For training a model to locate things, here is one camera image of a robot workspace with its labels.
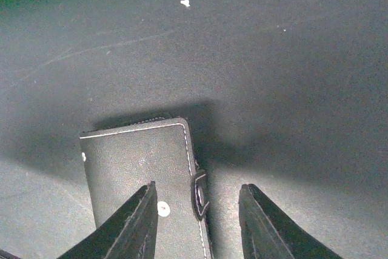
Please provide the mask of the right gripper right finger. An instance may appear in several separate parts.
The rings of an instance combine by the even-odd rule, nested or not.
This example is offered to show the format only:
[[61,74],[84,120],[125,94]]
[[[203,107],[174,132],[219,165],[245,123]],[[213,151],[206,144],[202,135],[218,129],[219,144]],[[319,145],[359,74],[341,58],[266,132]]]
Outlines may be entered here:
[[254,184],[242,185],[238,203],[244,258],[340,258]]

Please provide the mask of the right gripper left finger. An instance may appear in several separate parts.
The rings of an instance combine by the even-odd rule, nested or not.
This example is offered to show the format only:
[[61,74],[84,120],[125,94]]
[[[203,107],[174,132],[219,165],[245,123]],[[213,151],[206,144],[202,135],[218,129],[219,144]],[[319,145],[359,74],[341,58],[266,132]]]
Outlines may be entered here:
[[158,196],[154,181],[139,188],[106,222],[61,258],[155,257]]

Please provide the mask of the black card holder wallet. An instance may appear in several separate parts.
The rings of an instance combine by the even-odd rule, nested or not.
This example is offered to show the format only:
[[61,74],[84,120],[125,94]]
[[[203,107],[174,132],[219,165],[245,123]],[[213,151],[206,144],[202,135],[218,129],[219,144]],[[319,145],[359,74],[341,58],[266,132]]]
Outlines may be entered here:
[[195,160],[184,118],[155,118],[79,137],[95,224],[141,186],[157,191],[156,258],[211,258],[207,175]]

